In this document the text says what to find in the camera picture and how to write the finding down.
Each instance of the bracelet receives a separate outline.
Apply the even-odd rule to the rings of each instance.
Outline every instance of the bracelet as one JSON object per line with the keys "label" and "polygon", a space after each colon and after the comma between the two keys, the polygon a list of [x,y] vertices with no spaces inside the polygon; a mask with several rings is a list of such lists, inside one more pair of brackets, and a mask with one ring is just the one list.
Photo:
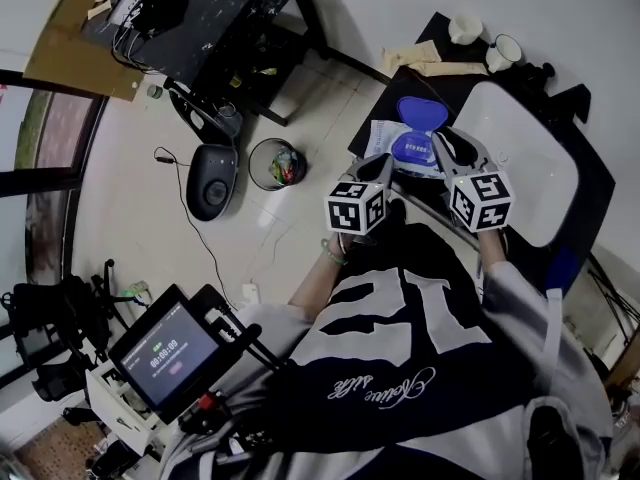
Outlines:
{"label": "bracelet", "polygon": [[338,258],[335,254],[333,254],[329,250],[329,240],[327,240],[326,238],[323,238],[322,240],[320,240],[320,245],[322,246],[322,249],[324,250],[324,252],[327,253],[327,256],[329,256],[331,261],[333,261],[334,263],[337,263],[338,265],[347,264],[347,260],[345,260],[344,258]]}
{"label": "bracelet", "polygon": [[342,251],[342,255],[347,255],[347,249],[344,246],[344,242],[342,241],[342,233],[338,233],[338,245],[340,246],[340,250]]}

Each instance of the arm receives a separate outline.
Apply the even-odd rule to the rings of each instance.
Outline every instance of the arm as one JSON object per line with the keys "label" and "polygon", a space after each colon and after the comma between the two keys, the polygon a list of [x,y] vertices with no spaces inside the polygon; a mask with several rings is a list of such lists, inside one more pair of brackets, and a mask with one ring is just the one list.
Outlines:
{"label": "arm", "polygon": [[[329,250],[337,258],[343,259],[344,255],[340,250],[336,233],[329,240]],[[293,294],[293,297],[291,297],[289,304],[302,308],[309,318],[315,320],[327,306],[341,268],[342,265],[336,263],[323,251]]]}
{"label": "arm", "polygon": [[482,259],[482,269],[485,274],[494,263],[507,261],[500,242],[500,235],[497,231],[481,231],[478,233],[480,242],[480,258]]}

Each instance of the trash bin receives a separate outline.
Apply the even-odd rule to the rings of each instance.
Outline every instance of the trash bin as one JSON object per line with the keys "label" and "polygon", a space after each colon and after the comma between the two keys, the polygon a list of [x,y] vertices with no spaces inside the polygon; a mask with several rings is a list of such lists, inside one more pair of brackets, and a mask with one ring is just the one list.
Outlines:
{"label": "trash bin", "polygon": [[306,173],[306,158],[286,140],[263,140],[249,156],[249,176],[262,190],[274,191],[295,185]]}

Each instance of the monitor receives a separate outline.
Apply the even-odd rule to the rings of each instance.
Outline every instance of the monitor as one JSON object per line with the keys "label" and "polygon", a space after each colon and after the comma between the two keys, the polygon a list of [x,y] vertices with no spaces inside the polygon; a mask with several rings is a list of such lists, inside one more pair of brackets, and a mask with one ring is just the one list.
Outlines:
{"label": "monitor", "polygon": [[114,367],[140,398],[169,423],[240,357],[172,285],[109,350]]}

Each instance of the black speaker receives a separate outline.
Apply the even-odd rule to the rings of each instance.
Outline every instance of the black speaker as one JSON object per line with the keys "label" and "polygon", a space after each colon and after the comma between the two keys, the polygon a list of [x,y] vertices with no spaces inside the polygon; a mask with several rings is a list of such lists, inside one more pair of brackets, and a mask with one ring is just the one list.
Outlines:
{"label": "black speaker", "polygon": [[198,220],[219,217],[229,206],[238,173],[235,148],[203,144],[191,160],[187,178],[187,207]]}

